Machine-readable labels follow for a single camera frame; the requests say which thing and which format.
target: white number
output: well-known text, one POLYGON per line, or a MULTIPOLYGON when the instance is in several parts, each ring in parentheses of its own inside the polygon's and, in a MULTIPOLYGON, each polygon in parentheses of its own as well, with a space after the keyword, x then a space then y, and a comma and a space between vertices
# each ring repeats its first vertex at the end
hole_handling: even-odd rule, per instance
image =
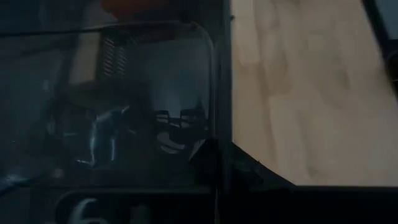
POLYGON ((96 202, 97 199, 95 198, 88 198, 82 200, 72 211, 72 214, 69 217, 68 224, 109 224, 108 221, 106 221, 103 218, 86 218, 83 219, 83 212, 86 208, 86 206, 89 203, 96 202))

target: wooden floor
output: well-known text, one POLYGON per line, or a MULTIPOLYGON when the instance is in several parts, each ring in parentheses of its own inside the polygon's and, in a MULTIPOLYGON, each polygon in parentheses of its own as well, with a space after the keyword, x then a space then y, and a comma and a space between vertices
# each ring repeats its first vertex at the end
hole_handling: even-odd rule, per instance
POLYGON ((398 186, 398 104, 360 0, 232 0, 234 141, 295 184, 398 186))

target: light wood surface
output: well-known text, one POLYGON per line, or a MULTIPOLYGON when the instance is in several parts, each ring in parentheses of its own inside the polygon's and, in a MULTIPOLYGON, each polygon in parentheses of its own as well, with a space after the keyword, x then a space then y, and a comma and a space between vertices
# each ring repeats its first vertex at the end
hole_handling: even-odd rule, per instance
POLYGON ((232 0, 234 142, 305 185, 398 186, 398 104, 360 0, 232 0))

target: orange object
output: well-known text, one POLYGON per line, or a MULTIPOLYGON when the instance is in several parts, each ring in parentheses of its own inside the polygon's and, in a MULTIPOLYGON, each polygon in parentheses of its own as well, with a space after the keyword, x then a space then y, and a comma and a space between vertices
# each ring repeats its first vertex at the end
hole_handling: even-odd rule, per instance
POLYGON ((132 19, 137 12, 158 9, 169 3, 169 0, 102 0, 102 7, 114 17, 132 19))

